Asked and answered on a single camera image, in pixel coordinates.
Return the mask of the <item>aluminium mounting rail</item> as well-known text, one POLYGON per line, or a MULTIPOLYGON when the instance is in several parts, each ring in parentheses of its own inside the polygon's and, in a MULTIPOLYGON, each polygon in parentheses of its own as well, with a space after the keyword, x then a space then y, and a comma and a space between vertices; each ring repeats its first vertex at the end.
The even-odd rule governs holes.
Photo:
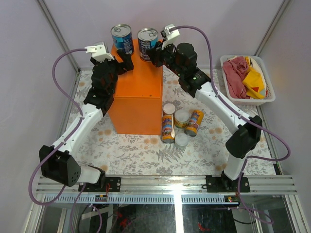
MULTIPOLYGON (((199 194, 205 192, 205 176, 148 176, 120 175, 122 194, 171 194, 180 191, 183 194, 199 194)), ((289 175, 250 175, 248 187, 254 195, 294 195, 297 189, 289 175)))

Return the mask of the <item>upright yellow can white lid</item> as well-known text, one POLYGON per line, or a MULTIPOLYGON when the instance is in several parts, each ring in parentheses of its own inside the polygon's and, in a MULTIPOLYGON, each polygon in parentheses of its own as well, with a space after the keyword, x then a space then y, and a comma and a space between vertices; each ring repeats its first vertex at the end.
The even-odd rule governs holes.
POLYGON ((185 128, 188 120, 189 120, 190 114, 187 110, 179 109, 174 114, 174 125, 177 128, 185 128))

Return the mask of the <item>yellow porridge can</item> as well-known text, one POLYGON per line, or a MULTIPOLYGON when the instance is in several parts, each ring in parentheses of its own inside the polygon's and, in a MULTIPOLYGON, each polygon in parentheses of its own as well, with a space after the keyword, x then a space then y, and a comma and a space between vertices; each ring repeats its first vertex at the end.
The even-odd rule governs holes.
POLYGON ((194 137, 198 133, 198 129, 204 118, 204 112, 201 110, 194 110, 190 116, 190 119, 184 129, 184 133, 188 136, 194 137))

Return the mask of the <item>orange wooden box shelf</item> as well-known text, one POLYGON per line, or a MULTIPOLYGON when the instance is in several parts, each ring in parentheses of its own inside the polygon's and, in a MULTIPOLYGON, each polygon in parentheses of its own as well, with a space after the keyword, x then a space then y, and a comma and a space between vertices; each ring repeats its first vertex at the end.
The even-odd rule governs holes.
POLYGON ((138 40, 133 43, 134 69, 118 76, 108 115, 118 134, 160 135, 163 68, 141 60, 138 40))

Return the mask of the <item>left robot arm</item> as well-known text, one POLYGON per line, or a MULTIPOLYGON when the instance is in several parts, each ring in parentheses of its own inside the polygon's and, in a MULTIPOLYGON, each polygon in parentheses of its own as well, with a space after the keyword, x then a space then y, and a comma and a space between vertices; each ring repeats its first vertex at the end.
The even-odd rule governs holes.
POLYGON ((80 166, 74 157, 90 131, 111 107, 118 76, 132 71, 134 65, 131 55, 122 50, 117 50, 121 62, 108 52, 99 55, 94 48, 84 50, 92 54, 91 88, 79 107, 79 116, 53 145, 41 147, 39 158, 43 177, 68 187, 89 183, 99 192, 106 187, 105 171, 94 166, 80 166))

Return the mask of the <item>blue tin can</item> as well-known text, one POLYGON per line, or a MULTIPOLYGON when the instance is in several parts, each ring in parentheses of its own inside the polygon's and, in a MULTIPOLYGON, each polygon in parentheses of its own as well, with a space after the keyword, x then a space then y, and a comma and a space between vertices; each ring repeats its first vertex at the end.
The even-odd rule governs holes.
POLYGON ((131 27, 127 24, 118 24, 111 28, 114 46, 126 54, 134 53, 131 27))
POLYGON ((140 58, 145 62, 150 62, 147 50, 155 46, 158 41, 158 32, 153 28, 143 28, 138 32, 138 48, 140 58))

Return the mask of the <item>white plastic basket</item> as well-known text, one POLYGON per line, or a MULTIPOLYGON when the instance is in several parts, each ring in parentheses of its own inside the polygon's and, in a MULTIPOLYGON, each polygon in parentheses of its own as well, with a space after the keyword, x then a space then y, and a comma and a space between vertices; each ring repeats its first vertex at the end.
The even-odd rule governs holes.
POLYGON ((260 106, 275 100, 272 83, 261 58, 223 55, 220 61, 226 93, 234 104, 260 106))

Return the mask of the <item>lying yellow can with spoon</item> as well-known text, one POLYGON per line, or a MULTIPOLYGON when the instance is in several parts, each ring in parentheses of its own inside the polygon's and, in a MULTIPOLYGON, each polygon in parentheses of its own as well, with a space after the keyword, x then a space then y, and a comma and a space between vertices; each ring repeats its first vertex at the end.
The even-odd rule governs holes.
POLYGON ((173 143, 174 137, 172 136, 172 116, 164 115, 162 118, 162 142, 163 143, 173 143))

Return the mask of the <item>rear can white lid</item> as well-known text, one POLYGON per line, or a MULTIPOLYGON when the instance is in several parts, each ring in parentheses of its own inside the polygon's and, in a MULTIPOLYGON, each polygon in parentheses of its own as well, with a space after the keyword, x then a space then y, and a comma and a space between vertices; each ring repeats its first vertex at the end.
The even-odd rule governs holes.
POLYGON ((163 106, 163 115, 172 115, 176 111, 176 107, 172 103, 166 103, 163 106))

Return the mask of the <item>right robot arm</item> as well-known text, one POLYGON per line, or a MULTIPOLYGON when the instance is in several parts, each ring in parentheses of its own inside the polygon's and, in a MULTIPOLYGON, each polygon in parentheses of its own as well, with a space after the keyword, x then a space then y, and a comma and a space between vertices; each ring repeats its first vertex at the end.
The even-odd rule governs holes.
POLYGON ((165 66, 177 75, 181 88, 205 104, 231 132, 225 144, 229 158, 221 184, 226 191, 235 190, 246 157, 260 140, 261 130, 255 125, 262 126, 262 119, 243 112, 212 86, 211 76, 197 67, 197 53, 192 44, 170 44, 162 48, 162 42, 158 41, 146 53, 155 67, 165 66))

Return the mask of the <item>yellow cloth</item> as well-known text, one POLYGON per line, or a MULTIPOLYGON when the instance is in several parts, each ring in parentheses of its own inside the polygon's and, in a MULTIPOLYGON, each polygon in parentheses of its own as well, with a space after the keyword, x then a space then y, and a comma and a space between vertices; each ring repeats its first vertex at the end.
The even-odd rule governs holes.
POLYGON ((262 100, 266 97, 267 91, 262 69, 254 58, 246 56, 245 60, 248 64, 248 70, 242 83, 246 88, 246 95, 251 99, 262 100))

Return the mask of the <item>pink cloth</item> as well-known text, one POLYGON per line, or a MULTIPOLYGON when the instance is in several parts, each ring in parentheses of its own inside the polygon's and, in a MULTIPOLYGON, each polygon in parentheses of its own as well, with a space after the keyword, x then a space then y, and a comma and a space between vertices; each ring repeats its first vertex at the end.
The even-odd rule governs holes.
POLYGON ((235 99, 249 99, 246 87, 242 83, 248 73, 248 63, 243 56, 225 61, 222 66, 229 89, 229 94, 235 99))

